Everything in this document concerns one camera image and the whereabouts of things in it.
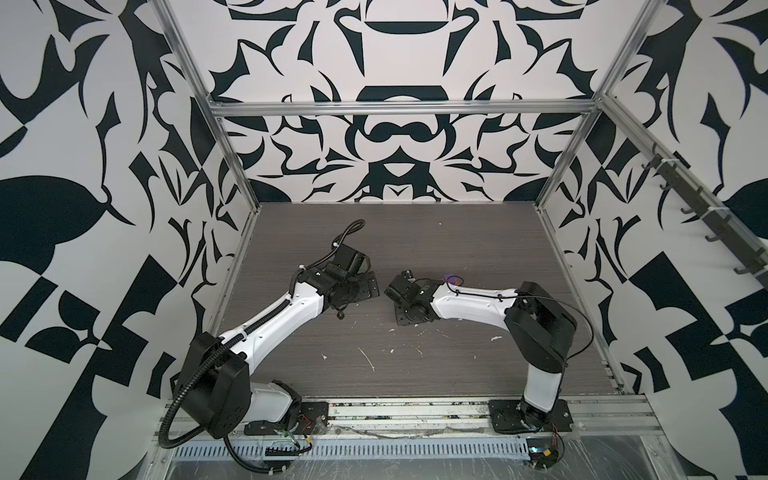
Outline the purple cube block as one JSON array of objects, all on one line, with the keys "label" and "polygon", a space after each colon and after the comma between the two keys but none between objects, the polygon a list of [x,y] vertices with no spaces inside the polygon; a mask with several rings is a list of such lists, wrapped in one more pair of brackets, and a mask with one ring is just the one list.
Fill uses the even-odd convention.
[{"label": "purple cube block", "polygon": [[464,283],[464,279],[458,275],[447,275],[444,277],[444,281],[454,286],[461,286]]}]

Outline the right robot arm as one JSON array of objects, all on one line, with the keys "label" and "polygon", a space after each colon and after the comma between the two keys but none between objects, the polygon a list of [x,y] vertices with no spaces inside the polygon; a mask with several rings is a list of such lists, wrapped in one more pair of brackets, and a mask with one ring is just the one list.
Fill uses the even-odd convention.
[{"label": "right robot arm", "polygon": [[514,405],[492,401],[489,412],[499,433],[537,432],[552,423],[577,321],[540,285],[517,289],[465,287],[455,276],[417,280],[409,270],[388,285],[400,325],[462,320],[508,331],[527,362],[522,398]]}]

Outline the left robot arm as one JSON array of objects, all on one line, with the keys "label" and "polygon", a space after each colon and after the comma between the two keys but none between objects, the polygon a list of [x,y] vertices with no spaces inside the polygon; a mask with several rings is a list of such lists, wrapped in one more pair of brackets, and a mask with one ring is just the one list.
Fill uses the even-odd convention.
[{"label": "left robot arm", "polygon": [[370,259],[337,244],[316,265],[301,266],[288,291],[242,325],[218,336],[208,332],[190,343],[158,433],[168,447],[202,432],[223,439],[243,421],[292,430],[302,398],[282,381],[255,383],[251,377],[291,334],[327,310],[345,315],[351,304],[378,297]]}]

